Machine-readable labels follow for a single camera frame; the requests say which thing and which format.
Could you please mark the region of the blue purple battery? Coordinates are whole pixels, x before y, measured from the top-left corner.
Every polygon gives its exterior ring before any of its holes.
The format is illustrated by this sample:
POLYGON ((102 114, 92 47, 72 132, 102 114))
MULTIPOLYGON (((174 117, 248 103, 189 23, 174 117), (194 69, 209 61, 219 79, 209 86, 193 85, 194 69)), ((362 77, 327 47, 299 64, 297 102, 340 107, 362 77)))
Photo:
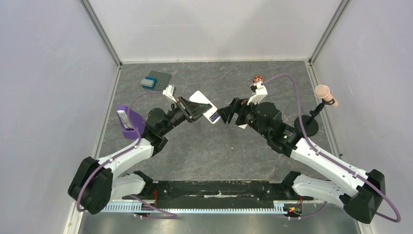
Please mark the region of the blue purple battery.
POLYGON ((214 113, 209 119, 211 120, 211 122, 215 122, 216 120, 219 119, 219 114, 218 113, 214 113))

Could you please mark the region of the white remote control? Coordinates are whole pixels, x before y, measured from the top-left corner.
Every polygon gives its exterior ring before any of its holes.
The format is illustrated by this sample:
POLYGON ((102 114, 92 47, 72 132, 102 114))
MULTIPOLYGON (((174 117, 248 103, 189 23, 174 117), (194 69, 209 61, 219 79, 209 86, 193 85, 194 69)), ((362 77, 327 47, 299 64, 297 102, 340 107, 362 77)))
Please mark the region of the white remote control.
POLYGON ((218 108, 201 91, 198 90, 193 93, 189 97, 189 100, 201 104, 203 108, 207 108, 207 110, 204 111, 203 116, 211 124, 215 124, 221 119, 220 115, 217 112, 218 108))

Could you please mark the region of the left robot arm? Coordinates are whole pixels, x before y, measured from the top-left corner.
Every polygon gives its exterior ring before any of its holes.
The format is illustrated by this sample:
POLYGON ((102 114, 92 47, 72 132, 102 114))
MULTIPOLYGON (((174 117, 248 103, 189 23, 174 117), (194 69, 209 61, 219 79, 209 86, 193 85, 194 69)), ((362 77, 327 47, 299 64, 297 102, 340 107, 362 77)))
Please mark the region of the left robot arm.
POLYGON ((178 97, 168 112, 161 108, 151 109, 144 126, 134 127, 137 139, 130 145, 101 159, 84 158, 68 188, 68 195, 76 201, 77 211, 94 215, 113 199, 133 195, 149 198, 153 186, 140 174, 132 173, 125 177, 121 174, 162 151, 168 142, 166 134, 178 125, 184 121, 193 123, 213 108, 211 102, 194 102, 178 97))

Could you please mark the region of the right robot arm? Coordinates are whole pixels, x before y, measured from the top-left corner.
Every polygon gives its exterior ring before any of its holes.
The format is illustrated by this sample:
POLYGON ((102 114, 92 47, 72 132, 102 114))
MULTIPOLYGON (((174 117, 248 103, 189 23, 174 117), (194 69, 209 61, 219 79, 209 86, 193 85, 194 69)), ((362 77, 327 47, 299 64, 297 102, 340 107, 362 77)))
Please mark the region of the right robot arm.
POLYGON ((273 151, 304 163, 328 178, 322 181, 290 173, 292 180, 281 186, 284 197, 294 199, 300 195, 322 199, 341 207, 359 222, 372 222, 383 201, 380 194, 386 193, 382 172, 354 167, 307 141, 300 130, 282 121, 282 114, 274 103, 248 104, 247 99, 234 98, 217 113, 225 124, 237 114, 236 125, 251 127, 266 139, 273 151))

